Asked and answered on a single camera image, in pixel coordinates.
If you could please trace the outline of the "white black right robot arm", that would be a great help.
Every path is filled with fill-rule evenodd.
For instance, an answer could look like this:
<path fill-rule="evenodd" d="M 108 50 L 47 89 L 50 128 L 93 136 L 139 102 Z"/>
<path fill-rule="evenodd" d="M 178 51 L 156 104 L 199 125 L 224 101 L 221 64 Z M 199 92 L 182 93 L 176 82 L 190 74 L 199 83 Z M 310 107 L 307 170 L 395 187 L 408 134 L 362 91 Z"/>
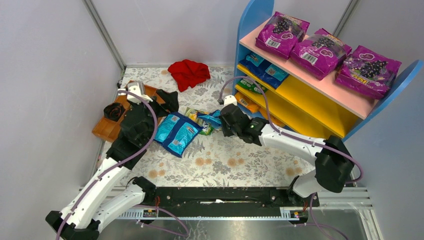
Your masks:
<path fill-rule="evenodd" d="M 295 177 L 289 185 L 287 194 L 296 200 L 322 190 L 340 193 L 354 168 L 349 151 L 336 136 L 324 139 L 295 133 L 264 118 L 249 118 L 234 104 L 225 106 L 219 119 L 224 136 L 237 136 L 248 144 L 280 149 L 315 167 L 313 171 Z"/>

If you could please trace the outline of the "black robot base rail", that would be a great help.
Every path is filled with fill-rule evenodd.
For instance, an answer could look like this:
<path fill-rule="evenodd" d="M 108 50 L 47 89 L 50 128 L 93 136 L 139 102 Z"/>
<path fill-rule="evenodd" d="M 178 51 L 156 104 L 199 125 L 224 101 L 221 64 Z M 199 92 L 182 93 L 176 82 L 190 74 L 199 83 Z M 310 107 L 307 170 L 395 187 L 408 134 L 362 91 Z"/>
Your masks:
<path fill-rule="evenodd" d="M 289 217 L 297 218 L 316 199 L 300 197 L 291 187 L 159 187 L 142 176 L 128 184 L 141 187 L 141 204 L 160 208 L 159 217 L 283 218 L 285 208 L 294 208 Z"/>

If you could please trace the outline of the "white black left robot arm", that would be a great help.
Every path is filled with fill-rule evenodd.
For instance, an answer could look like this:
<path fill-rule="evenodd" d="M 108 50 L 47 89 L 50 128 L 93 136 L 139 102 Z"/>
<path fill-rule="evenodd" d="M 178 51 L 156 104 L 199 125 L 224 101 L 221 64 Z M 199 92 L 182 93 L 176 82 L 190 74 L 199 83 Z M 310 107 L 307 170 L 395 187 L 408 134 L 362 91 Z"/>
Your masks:
<path fill-rule="evenodd" d="M 122 115 L 120 131 L 106 157 L 71 203 L 60 211 L 52 210 L 45 218 L 56 232 L 57 240 L 96 240 L 122 213 L 157 199 L 156 185 L 140 176 L 103 204 L 115 184 L 131 172 L 146 153 L 157 134 L 159 119 L 178 111 L 178 93 L 157 89 L 149 99 L 129 90 L 122 90 L 121 94 L 130 96 L 130 108 Z"/>

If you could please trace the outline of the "orange mango candy bag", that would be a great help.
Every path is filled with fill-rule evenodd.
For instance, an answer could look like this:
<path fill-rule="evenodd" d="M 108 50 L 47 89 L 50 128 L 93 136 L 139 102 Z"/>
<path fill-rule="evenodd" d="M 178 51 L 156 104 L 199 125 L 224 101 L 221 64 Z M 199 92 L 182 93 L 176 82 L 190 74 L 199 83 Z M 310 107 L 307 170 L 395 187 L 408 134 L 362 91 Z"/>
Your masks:
<path fill-rule="evenodd" d="M 255 114 L 260 111 L 260 106 L 256 104 L 254 101 L 252 101 L 250 98 L 246 97 L 241 92 L 237 92 L 234 97 L 236 98 L 237 102 L 241 104 L 243 107 L 245 107 L 247 110 L 249 110 L 251 113 Z"/>
<path fill-rule="evenodd" d="M 268 118 L 268 113 L 267 113 L 267 110 L 265 109 L 265 108 L 260 108 L 259 109 L 259 113 L 266 119 L 266 120 L 269 120 L 269 118 Z M 278 126 L 278 127 L 281 127 L 281 128 L 283 128 L 283 127 L 285 127 L 286 125 L 282 122 L 282 121 L 280 121 L 279 119 L 277 119 L 277 118 L 275 118 L 272 114 L 270 114 L 270 119 L 271 119 L 271 121 L 272 121 L 272 123 L 274 124 L 274 125 L 276 125 L 276 126 Z"/>

